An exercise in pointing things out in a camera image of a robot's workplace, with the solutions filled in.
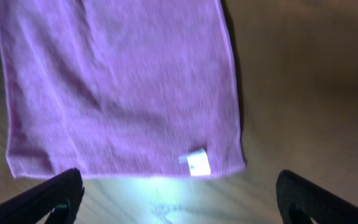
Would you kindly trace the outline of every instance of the brown surface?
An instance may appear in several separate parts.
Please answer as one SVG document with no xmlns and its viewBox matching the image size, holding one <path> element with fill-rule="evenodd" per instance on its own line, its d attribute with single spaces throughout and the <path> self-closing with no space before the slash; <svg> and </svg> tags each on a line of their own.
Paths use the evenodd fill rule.
<svg viewBox="0 0 358 224">
<path fill-rule="evenodd" d="M 280 223 L 291 169 L 358 206 L 358 1 L 227 0 L 244 106 L 245 172 L 219 180 L 85 181 L 76 223 Z M 11 176 L 0 69 L 0 203 L 40 183 Z"/>
</svg>

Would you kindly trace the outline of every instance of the white label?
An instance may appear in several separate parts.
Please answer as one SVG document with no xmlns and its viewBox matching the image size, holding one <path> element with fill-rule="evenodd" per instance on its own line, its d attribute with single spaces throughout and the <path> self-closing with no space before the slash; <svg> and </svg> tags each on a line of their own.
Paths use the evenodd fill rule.
<svg viewBox="0 0 358 224">
<path fill-rule="evenodd" d="M 199 177 L 202 175 L 211 175 L 208 156 L 204 149 L 191 153 L 187 156 L 187 163 L 190 169 L 190 175 Z"/>
</svg>

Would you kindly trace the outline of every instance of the tag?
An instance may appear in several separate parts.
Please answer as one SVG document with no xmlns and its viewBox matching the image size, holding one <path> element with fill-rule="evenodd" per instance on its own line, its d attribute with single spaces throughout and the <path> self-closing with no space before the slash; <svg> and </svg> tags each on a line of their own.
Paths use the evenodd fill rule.
<svg viewBox="0 0 358 224">
<path fill-rule="evenodd" d="M 199 177 L 203 175 L 211 175 L 208 156 L 204 149 L 189 154 L 187 156 L 187 164 L 189 165 L 191 176 Z"/>
</svg>

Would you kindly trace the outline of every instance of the black object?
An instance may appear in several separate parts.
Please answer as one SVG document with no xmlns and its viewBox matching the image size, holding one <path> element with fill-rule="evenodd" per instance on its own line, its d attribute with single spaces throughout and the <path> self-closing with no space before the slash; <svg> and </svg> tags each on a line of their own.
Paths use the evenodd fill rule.
<svg viewBox="0 0 358 224">
<path fill-rule="evenodd" d="M 72 224 L 84 195 L 78 169 L 58 176 L 0 204 L 0 223 L 37 223 L 48 212 L 47 224 Z"/>
<path fill-rule="evenodd" d="M 284 224 L 358 223 L 358 208 L 289 170 L 276 183 L 277 203 Z"/>
</svg>

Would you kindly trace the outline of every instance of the purple towel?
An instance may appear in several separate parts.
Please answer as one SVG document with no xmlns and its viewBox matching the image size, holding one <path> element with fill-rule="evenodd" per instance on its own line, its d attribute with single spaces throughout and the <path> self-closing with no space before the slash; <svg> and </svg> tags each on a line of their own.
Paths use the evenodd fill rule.
<svg viewBox="0 0 358 224">
<path fill-rule="evenodd" d="M 14 177 L 191 177 L 200 149 L 207 178 L 245 167 L 218 0 L 0 0 L 0 48 Z"/>
</svg>

